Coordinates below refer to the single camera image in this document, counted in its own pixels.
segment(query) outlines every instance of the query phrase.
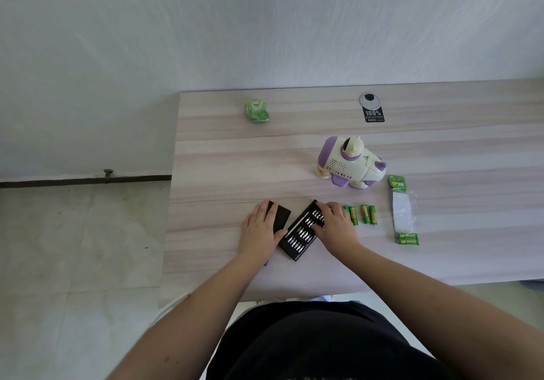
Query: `hand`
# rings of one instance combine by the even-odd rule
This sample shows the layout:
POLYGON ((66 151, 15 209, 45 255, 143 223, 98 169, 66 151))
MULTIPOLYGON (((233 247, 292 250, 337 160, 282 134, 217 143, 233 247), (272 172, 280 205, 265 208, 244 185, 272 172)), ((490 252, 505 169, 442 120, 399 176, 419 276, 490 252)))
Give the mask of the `hand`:
POLYGON ((267 214, 268 199, 255 206, 241 227, 238 255, 264 264, 274 253, 280 239, 287 230, 273 231, 276 219, 277 204, 272 205, 267 214))
POLYGON ((346 248, 353 244, 359 245, 359 236, 349 218, 348 212, 337 202, 323 204, 317 202, 323 212, 324 229, 319 225, 312 225, 312 229, 327 248, 329 253, 338 257, 346 248))

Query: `gray wall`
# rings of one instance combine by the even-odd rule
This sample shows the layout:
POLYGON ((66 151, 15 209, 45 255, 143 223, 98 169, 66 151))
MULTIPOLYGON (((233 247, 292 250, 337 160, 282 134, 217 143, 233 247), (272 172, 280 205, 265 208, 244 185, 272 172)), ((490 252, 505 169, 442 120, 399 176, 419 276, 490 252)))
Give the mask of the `gray wall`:
POLYGON ((0 0, 0 178, 166 173, 180 90, 542 76, 544 0, 0 0))

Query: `screwdriver set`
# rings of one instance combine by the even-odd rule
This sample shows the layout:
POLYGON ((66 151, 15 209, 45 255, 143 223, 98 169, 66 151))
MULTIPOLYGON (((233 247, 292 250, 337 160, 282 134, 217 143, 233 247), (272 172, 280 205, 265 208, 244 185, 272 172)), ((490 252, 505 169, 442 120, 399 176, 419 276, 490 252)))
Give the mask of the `screwdriver set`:
POLYGON ((323 226, 323 213, 313 200, 308 208, 289 226, 287 234, 280 240, 279 246, 293 260, 298 260, 309 245, 316 239, 312 225, 323 226))

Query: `person's right hand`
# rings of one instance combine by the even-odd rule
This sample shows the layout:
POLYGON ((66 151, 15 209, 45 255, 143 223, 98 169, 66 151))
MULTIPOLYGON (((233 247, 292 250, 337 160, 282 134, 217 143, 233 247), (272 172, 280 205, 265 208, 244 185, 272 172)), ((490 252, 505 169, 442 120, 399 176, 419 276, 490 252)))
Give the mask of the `person's right hand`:
POLYGON ((348 212, 337 202, 323 204, 317 202, 317 206, 323 212, 324 229, 319 225, 312 225, 317 238, 321 240, 329 253, 338 257, 345 249, 353 244, 359 244, 357 231, 349 218, 348 212))

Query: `person's left arm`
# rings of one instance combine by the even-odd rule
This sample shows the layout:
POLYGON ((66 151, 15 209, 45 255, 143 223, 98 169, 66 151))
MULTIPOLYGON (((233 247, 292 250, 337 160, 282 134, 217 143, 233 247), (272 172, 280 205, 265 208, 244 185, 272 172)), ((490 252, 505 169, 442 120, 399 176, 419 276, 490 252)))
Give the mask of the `person's left arm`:
POLYGON ((238 254, 148 329, 106 380, 194 379, 206 367, 249 283, 286 230, 272 231, 277 204, 255 206, 242 225, 238 254))

